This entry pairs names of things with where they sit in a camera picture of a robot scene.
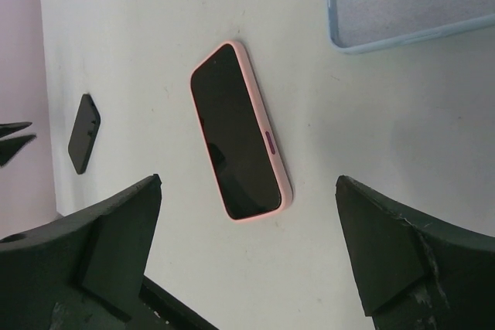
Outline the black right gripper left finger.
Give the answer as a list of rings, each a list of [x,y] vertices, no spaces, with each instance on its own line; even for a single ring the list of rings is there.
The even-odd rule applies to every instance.
[[[116,195],[1,240],[3,329],[126,329],[162,201],[150,175]]]

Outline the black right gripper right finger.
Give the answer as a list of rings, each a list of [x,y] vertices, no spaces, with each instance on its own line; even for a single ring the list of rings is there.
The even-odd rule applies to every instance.
[[[494,238],[341,175],[336,205],[364,314],[376,329],[492,329]]]

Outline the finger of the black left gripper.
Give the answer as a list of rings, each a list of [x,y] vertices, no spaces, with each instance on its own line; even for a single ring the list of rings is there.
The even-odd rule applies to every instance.
[[[27,134],[19,137],[1,140],[0,144],[0,165],[7,165],[19,151],[28,143],[36,139],[35,134]]]
[[[32,122],[23,121],[18,123],[0,124],[0,138],[9,136],[17,131],[28,128]]]

